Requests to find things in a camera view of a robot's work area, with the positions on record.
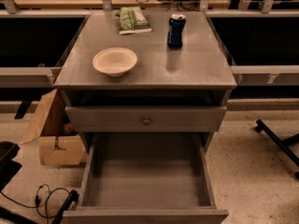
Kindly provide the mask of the grey top drawer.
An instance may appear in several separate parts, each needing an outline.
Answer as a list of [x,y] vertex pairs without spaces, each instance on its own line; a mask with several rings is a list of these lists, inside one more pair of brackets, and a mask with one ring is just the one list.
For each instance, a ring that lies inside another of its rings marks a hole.
[[225,106],[68,106],[76,132],[216,132]]

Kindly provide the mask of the black stand leg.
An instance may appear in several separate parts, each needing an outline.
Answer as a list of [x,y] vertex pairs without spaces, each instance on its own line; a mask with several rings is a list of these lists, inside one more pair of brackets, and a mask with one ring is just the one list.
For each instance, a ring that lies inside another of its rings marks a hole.
[[68,210],[72,203],[78,202],[78,196],[79,196],[79,194],[76,190],[72,189],[70,191],[70,193],[68,194],[67,198],[65,199],[62,207],[59,209],[57,215],[54,217],[51,224],[60,224],[61,223],[61,221],[63,219],[64,211]]

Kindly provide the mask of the brown cardboard box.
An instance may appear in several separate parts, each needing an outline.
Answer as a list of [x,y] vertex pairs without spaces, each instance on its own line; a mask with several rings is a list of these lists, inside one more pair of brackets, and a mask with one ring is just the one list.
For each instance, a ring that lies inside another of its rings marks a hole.
[[86,153],[64,109],[58,90],[43,95],[21,138],[22,144],[37,141],[41,165],[79,165]]

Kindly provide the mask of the white paper bowl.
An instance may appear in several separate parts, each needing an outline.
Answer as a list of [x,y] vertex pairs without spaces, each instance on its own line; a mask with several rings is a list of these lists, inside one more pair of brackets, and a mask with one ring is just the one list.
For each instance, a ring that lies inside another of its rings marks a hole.
[[104,49],[93,57],[93,68],[110,77],[123,76],[133,69],[136,63],[136,54],[125,48]]

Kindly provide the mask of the blue soda can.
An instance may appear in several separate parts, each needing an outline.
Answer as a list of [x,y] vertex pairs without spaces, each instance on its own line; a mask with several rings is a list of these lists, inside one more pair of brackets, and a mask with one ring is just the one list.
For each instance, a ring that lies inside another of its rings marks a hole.
[[180,49],[182,47],[182,31],[185,23],[186,18],[183,14],[174,13],[169,18],[167,46],[170,49]]

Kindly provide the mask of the grey drawer cabinet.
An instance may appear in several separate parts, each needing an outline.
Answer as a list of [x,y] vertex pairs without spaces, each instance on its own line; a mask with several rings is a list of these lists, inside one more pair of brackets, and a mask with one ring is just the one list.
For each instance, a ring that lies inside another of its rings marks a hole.
[[[68,106],[225,106],[236,86],[206,16],[189,12],[183,46],[166,45],[170,14],[147,10],[151,32],[120,35],[112,12],[94,12],[86,21],[55,86]],[[93,68],[93,57],[109,48],[127,48],[136,66],[121,77]],[[197,133],[205,146],[213,134]]]

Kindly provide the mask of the grey drawer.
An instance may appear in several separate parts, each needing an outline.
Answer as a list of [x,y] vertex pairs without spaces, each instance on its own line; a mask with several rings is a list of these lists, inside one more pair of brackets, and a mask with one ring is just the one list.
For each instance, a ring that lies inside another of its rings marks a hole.
[[216,132],[225,106],[68,106],[76,132]]
[[67,224],[221,224],[194,133],[99,133]]

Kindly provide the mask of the green snack bag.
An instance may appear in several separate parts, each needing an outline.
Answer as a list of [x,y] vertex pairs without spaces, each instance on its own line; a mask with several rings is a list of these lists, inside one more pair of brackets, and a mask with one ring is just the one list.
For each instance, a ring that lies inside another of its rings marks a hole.
[[120,19],[121,35],[150,32],[151,26],[145,18],[141,7],[122,7],[116,14]]

